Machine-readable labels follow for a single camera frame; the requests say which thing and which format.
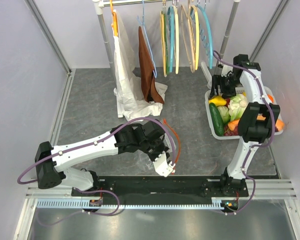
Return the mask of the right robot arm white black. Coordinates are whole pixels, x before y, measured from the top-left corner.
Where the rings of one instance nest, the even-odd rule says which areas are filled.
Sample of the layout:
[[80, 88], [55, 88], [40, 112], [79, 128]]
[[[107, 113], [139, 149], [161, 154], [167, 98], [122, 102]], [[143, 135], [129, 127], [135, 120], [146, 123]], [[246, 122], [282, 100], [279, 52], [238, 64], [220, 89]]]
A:
[[266, 148], [265, 140], [272, 142], [280, 106], [266, 96], [261, 79], [261, 67], [250, 62], [246, 54], [234, 57], [232, 75], [212, 76], [210, 97], [234, 96], [236, 86], [242, 85], [247, 96], [247, 107], [238, 122], [239, 143], [233, 160], [225, 168], [218, 182], [212, 183], [211, 192], [225, 197], [248, 196], [247, 169], [258, 148]]

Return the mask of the green cucumber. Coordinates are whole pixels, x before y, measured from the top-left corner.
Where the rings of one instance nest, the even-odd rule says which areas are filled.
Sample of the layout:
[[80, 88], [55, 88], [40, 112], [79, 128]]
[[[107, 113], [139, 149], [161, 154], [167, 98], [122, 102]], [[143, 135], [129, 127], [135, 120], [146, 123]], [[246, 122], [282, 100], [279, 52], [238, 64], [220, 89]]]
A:
[[217, 106], [211, 103], [209, 104], [209, 110], [210, 110], [214, 132], [217, 136], [222, 137], [224, 135], [224, 123], [217, 109]]

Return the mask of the orange fruit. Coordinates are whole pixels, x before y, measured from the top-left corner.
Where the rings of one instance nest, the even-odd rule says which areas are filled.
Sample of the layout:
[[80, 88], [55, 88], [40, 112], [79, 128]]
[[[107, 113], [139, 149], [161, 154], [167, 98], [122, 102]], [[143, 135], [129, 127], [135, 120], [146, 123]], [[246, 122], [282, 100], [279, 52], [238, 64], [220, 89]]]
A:
[[274, 104], [274, 99], [273, 99], [273, 97], [272, 97], [271, 95], [269, 95], [269, 94], [267, 95], [267, 97], [269, 98], [269, 100], [271, 101], [271, 103]]

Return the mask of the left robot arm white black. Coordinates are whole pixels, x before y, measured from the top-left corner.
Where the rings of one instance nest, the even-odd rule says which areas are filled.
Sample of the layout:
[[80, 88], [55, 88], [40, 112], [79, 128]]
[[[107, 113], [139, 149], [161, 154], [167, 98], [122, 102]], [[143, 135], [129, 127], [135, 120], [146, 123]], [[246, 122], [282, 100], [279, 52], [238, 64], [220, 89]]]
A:
[[39, 189], [68, 186], [89, 197], [96, 196], [101, 183], [93, 170], [78, 170], [74, 166], [93, 159], [125, 153], [143, 152], [153, 163], [155, 172], [167, 177], [174, 170], [172, 153], [176, 144], [157, 121], [119, 125], [106, 133], [67, 145], [39, 145], [35, 162]]

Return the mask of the clear zip top bag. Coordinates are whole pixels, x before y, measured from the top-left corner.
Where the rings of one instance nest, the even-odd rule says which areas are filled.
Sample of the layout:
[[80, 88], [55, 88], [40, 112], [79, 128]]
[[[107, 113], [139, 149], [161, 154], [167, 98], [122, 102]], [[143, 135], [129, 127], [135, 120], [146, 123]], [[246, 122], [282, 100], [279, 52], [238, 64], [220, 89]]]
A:
[[151, 117], [141, 117], [140, 120], [145, 121], [142, 124], [144, 141], [147, 139], [155, 140], [165, 135], [165, 141], [170, 148], [167, 156], [170, 157], [172, 164], [175, 164], [176, 168], [181, 154], [181, 141], [177, 132], [168, 124], [166, 119], [161, 122]]

